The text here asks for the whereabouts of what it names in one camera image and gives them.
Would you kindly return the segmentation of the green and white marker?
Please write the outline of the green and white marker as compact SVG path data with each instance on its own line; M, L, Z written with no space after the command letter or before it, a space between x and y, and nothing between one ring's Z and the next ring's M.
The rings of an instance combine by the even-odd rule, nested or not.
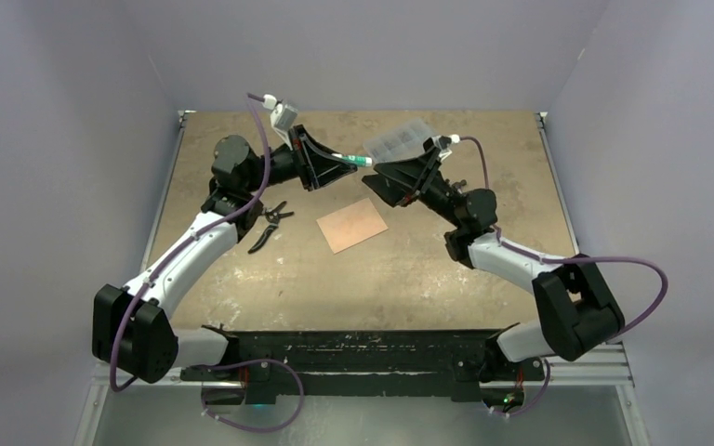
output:
M363 157L363 156L357 156L357 155L344 155L344 154L339 154L336 153L333 155L334 158L337 158L343 163L355 165L357 167L372 167L374 165L374 161L370 157Z

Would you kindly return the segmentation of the pink and cream envelope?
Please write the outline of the pink and cream envelope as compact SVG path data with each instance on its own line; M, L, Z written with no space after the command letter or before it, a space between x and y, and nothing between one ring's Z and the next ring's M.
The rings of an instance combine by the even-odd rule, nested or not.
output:
M389 227L370 199L347 205L316 220L334 254L362 243Z

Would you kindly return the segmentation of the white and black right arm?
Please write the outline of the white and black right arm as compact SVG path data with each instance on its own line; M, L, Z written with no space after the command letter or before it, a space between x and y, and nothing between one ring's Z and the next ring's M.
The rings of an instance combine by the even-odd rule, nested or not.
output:
M364 184L391 207L422 203L453 225L444 234L448 255L469 269L489 272L529 293L536 321L500 332L484 354L487 371L506 378L522 361L556 356L575 361L618 335L626 318L590 256L548 256L501 235L496 195L463 191L440 171L439 152L377 164Z

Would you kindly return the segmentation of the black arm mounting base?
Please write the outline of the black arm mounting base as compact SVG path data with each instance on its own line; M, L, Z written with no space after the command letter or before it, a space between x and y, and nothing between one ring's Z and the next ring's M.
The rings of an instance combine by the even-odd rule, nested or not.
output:
M483 383L541 378L533 360L560 359L507 362L493 343L503 331L497 329L221 331L229 345L220 364L174 368L166 375L178 370L181 381L205 388L235 381L251 405L291 395L477 402L487 398Z

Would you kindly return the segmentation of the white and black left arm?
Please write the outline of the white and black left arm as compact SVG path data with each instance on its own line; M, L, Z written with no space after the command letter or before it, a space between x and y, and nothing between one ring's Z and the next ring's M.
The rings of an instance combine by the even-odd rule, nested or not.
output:
M208 195L192 223L137 277L95 294L92 353L108 363L111 389L123 391L137 380L155 383L174 368L191 366L204 366L218 380L235 376L240 355L224 332L172 327L182 299L267 215L260 200L267 188L298 179L305 190L318 190L369 164L319 144L303 125L289 130L285 144L261 154L241 136L222 138Z

